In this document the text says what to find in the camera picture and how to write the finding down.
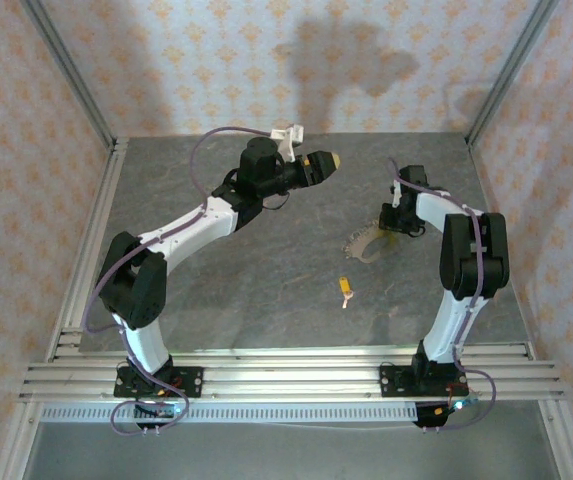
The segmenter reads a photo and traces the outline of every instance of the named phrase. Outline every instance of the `orange floral pattern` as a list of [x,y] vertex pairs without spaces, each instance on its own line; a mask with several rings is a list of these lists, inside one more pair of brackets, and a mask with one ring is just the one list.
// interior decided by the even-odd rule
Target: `orange floral pattern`
[[0,445],[41,360],[106,152],[20,2],[0,0]]
[[465,131],[537,2],[44,3],[113,132],[138,136]]
[[536,347],[573,385],[573,2],[560,2],[477,159],[494,207],[510,212],[511,274]]

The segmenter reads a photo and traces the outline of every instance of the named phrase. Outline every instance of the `patterned wallpaper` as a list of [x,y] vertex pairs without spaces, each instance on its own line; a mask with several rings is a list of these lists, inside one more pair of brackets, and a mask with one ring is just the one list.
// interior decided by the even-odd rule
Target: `patterned wallpaper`
[[511,275],[536,348],[562,362],[573,386],[573,2],[559,3],[542,37],[477,157],[507,216]]
[[536,0],[46,0],[124,136],[459,131]]
[[43,359],[106,152],[19,1],[0,0],[0,445]]

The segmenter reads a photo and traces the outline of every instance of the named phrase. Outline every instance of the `purple cable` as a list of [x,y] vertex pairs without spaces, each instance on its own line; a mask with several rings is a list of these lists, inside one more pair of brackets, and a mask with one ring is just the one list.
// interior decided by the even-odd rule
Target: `purple cable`
[[[208,207],[208,196],[209,195],[206,192],[206,189],[202,186],[202,184],[199,183],[199,180],[197,179],[197,176],[195,175],[195,168],[194,168],[195,167],[195,153],[197,152],[197,148],[199,148],[199,146],[204,142],[204,140],[206,140],[211,135],[214,135],[215,133],[224,132],[224,131],[244,132],[244,133],[252,133],[255,135],[264,135],[264,136],[270,135],[270,132],[264,132],[262,130],[255,130],[252,128],[235,127],[235,126],[215,128],[209,132],[206,132],[204,135],[202,135],[201,138],[199,140],[197,140],[197,143],[195,143],[195,145],[193,146],[193,149],[190,152],[190,158],[189,158],[189,162],[188,162],[190,179],[202,197],[201,210],[197,213],[197,215],[195,215],[190,220],[188,220],[185,223],[169,230],[168,232],[161,234],[159,237],[152,238],[149,241],[144,242],[143,244],[141,244],[137,248],[128,252],[126,255],[124,255],[122,258],[120,258],[117,262],[115,262],[115,264],[108,269],[108,271],[99,280],[99,282],[97,282],[97,285],[95,286],[92,293],[90,294],[90,297],[88,298],[88,302],[86,303],[86,307],[84,308],[84,313],[82,314],[82,328],[85,332],[88,332],[91,335],[104,332],[110,328],[120,327],[119,328],[119,335],[122,338],[122,342],[124,343],[124,347],[126,349],[126,352],[128,353],[128,357],[131,359],[131,361],[133,362],[135,367],[139,370],[139,372],[145,378],[147,378],[149,381],[159,385],[160,387],[164,388],[167,391],[171,391],[171,392],[175,393],[176,395],[178,395],[179,397],[181,397],[184,400],[185,407],[181,411],[181,413],[179,415],[177,415],[171,422],[165,423],[161,427],[156,427],[155,430],[156,430],[157,434],[159,434],[162,430],[165,430],[167,428],[170,428],[170,427],[176,425],[182,418],[184,418],[186,416],[186,414],[188,413],[188,408],[189,408],[188,397],[178,388],[175,388],[172,385],[169,385],[165,382],[162,382],[161,380],[155,378],[153,375],[151,375],[150,373],[148,373],[144,369],[142,364],[135,357],[133,349],[131,348],[130,344],[128,343],[128,338],[126,337],[126,334],[124,332],[124,327],[122,325],[119,325],[117,323],[112,323],[109,325],[104,325],[104,326],[99,327],[99,328],[91,328],[88,325],[88,317],[90,314],[90,307],[93,304],[93,302],[95,302],[95,300],[97,300],[97,298],[99,297],[99,293],[102,291],[102,289],[104,288],[106,283],[108,283],[108,280],[113,275],[115,275],[117,270],[119,270],[119,268],[122,265],[124,265],[126,262],[128,262],[130,259],[132,259],[135,255],[137,255],[141,251],[145,250],[146,248],[150,247],[151,245],[155,245],[156,243],[163,242],[163,240],[165,238],[167,238],[171,235],[175,235],[176,233],[179,233],[182,230],[185,230],[186,228],[190,227],[191,225],[194,225],[195,223],[197,223],[197,221],[200,218],[202,218],[202,216],[204,215],[204,213],[206,212],[206,209]],[[125,430],[120,430],[119,428],[117,428],[116,423],[115,423],[115,417],[117,415],[117,411],[121,407],[126,406],[126,405],[139,405],[142,407],[150,408],[150,407],[167,407],[167,406],[171,406],[173,404],[167,403],[167,402],[146,403],[146,402],[141,402],[139,400],[126,400],[125,402],[122,402],[122,403],[116,405],[115,408],[113,409],[111,415],[110,415],[110,423],[111,423],[111,427],[113,428],[115,433],[122,435],[122,436],[135,436],[135,435],[145,435],[146,434],[146,430],[127,432]]]
[[468,326],[468,323],[470,321],[470,317],[471,317],[473,308],[475,307],[475,304],[477,303],[477,300],[479,299],[479,297],[482,293],[482,288],[484,286],[484,259],[483,259],[483,252],[482,252],[482,235],[481,235],[481,230],[479,228],[479,220],[477,219],[477,215],[475,215],[475,212],[471,208],[469,208],[464,203],[462,203],[459,200],[457,200],[456,198],[454,198],[452,195],[450,195],[450,193],[443,192],[444,195],[442,195],[442,194],[440,194],[434,190],[430,190],[428,188],[424,188],[424,187],[421,187],[419,185],[415,185],[413,183],[410,183],[410,182],[403,180],[399,176],[399,168],[397,167],[397,162],[395,162],[395,160],[393,158],[389,158],[389,160],[390,160],[390,163],[388,163],[388,169],[390,170],[390,172],[393,175],[393,178],[397,182],[399,182],[400,184],[405,185],[409,188],[412,188],[413,190],[417,190],[418,192],[427,193],[429,195],[434,195],[436,197],[440,197],[440,198],[444,198],[444,199],[448,200],[452,204],[454,204],[454,205],[458,206],[459,208],[461,208],[462,210],[464,210],[471,217],[471,219],[473,221],[473,231],[475,233],[475,247],[476,247],[475,257],[477,260],[477,287],[475,289],[475,293],[473,294],[473,297],[471,298],[470,304],[468,305],[468,308],[466,310],[466,315],[464,316],[464,321],[462,322],[462,326],[457,331],[457,335],[455,336],[455,342],[453,344],[453,362],[455,363],[455,366],[457,367],[457,369],[462,373],[475,373],[477,375],[481,375],[482,377],[486,378],[488,380],[488,383],[490,384],[491,397],[490,397],[490,401],[488,403],[488,408],[486,410],[484,410],[480,415],[473,418],[472,420],[469,420],[469,421],[464,422],[464,423],[459,424],[459,425],[446,425],[444,427],[434,427],[434,428],[424,427],[424,431],[433,430],[433,431],[439,432],[440,430],[460,430],[462,428],[470,427],[471,425],[474,425],[475,423],[477,423],[477,422],[481,421],[483,418],[485,418],[486,415],[488,415],[490,413],[490,411],[493,409],[493,407],[495,406],[495,401],[497,399],[497,385],[495,385],[495,380],[493,380],[493,377],[491,377],[488,373],[486,373],[482,370],[473,370],[473,369],[465,368],[461,364],[459,359],[457,358],[457,345],[459,344],[462,337],[464,336],[464,332],[466,331],[466,327]]

